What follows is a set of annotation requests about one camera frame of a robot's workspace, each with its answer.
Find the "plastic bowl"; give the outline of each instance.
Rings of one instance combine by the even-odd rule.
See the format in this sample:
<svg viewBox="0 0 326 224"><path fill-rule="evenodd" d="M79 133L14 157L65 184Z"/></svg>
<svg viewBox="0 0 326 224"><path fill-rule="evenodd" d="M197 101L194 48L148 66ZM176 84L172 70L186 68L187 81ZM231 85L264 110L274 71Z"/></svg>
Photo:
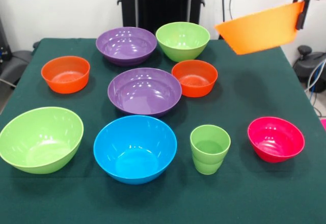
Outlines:
<svg viewBox="0 0 326 224"><path fill-rule="evenodd" d="M83 89L90 76L90 64L77 56L63 56L47 62L41 74L56 93L75 93Z"/></svg>
<svg viewBox="0 0 326 224"><path fill-rule="evenodd" d="M258 156L270 163L293 158L305 146L305 138L300 130L276 117L254 120L248 127L248 136Z"/></svg>
<svg viewBox="0 0 326 224"><path fill-rule="evenodd" d="M173 22L161 26L156 38L163 52L173 61L192 60L206 47L207 29L190 22Z"/></svg>
<svg viewBox="0 0 326 224"><path fill-rule="evenodd" d="M162 116L181 98L179 81L166 71L137 68L117 75L107 88L115 107L127 114Z"/></svg>
<svg viewBox="0 0 326 224"><path fill-rule="evenodd" d="M164 122L149 116L112 121L97 135L94 156L100 167L126 184L157 178L177 152L177 139Z"/></svg>
<svg viewBox="0 0 326 224"><path fill-rule="evenodd" d="M320 120L322 126L324 127L324 129L326 130L326 119L322 119Z"/></svg>
<svg viewBox="0 0 326 224"><path fill-rule="evenodd" d="M262 51L292 42L303 2L251 14L216 25L215 28L236 54Z"/></svg>
<svg viewBox="0 0 326 224"><path fill-rule="evenodd" d="M83 122L74 112L60 107L36 108L3 128L0 156L24 172L52 173L75 155L83 132Z"/></svg>
<svg viewBox="0 0 326 224"><path fill-rule="evenodd" d="M156 46L155 36L138 27L109 30L96 40L97 49L108 61L118 66L141 64L151 55Z"/></svg>
<svg viewBox="0 0 326 224"><path fill-rule="evenodd" d="M182 61L173 67L171 73L181 83L182 94L193 98L207 95L218 78L216 68L201 60Z"/></svg>

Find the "dark green cloth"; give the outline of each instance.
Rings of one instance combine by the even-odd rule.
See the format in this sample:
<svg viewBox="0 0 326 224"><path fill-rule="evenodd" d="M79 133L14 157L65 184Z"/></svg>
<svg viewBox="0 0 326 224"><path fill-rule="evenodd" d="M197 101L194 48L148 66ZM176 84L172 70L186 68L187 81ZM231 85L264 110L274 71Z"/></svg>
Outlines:
<svg viewBox="0 0 326 224"><path fill-rule="evenodd" d="M78 93L56 94L41 77L42 66L62 55L91 64L89 83ZM107 86L127 68L106 61L94 39L42 40L0 116L0 129L27 110L61 106L81 117L85 132L75 157L56 173L31 175L0 161L0 222L326 223L326 134L281 49L237 56L223 41L210 41L198 59L218 69L215 87L203 98L182 97L161 118L176 133L176 157L156 180L132 186L109 177L93 156L97 133L123 116ZM141 67L171 71L174 64L158 48ZM306 138L303 152L278 164L258 158L247 127L260 116L297 125ZM229 153L211 176L199 174L191 157L189 135L202 124L231 136Z"/></svg>

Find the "pink bowl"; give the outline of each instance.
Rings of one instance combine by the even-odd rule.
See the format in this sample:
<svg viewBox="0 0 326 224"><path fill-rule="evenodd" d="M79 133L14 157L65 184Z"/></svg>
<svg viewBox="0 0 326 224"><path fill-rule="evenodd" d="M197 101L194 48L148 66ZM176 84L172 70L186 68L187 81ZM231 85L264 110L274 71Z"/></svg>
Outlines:
<svg viewBox="0 0 326 224"><path fill-rule="evenodd" d="M326 130L326 119L322 119L320 120L320 122L322 123L322 126L325 128Z"/></svg>
<svg viewBox="0 0 326 224"><path fill-rule="evenodd" d="M248 127L248 137L258 156L277 163L298 155L305 146L305 138L292 123L276 118L255 119Z"/></svg>

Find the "purple bowl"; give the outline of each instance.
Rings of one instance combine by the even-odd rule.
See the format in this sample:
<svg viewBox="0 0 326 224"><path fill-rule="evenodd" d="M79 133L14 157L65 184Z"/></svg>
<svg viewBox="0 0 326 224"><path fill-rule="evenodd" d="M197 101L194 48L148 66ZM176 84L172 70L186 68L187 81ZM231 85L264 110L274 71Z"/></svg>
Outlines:
<svg viewBox="0 0 326 224"><path fill-rule="evenodd" d="M104 57L119 66L141 64L151 55L156 45L156 37L138 27L112 29L96 40L96 47Z"/></svg>
<svg viewBox="0 0 326 224"><path fill-rule="evenodd" d="M181 85L173 75L154 68L127 70L107 88L108 98L121 111L155 117L172 109L181 93Z"/></svg>

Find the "blue bowl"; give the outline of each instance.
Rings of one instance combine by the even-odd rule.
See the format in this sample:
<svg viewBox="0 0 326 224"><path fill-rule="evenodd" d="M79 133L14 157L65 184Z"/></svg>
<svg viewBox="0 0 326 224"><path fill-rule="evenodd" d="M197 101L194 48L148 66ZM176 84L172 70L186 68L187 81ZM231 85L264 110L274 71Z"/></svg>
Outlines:
<svg viewBox="0 0 326 224"><path fill-rule="evenodd" d="M126 116L112 121L97 135L94 156L100 167L126 184L157 178L177 152L172 129L150 116Z"/></svg>

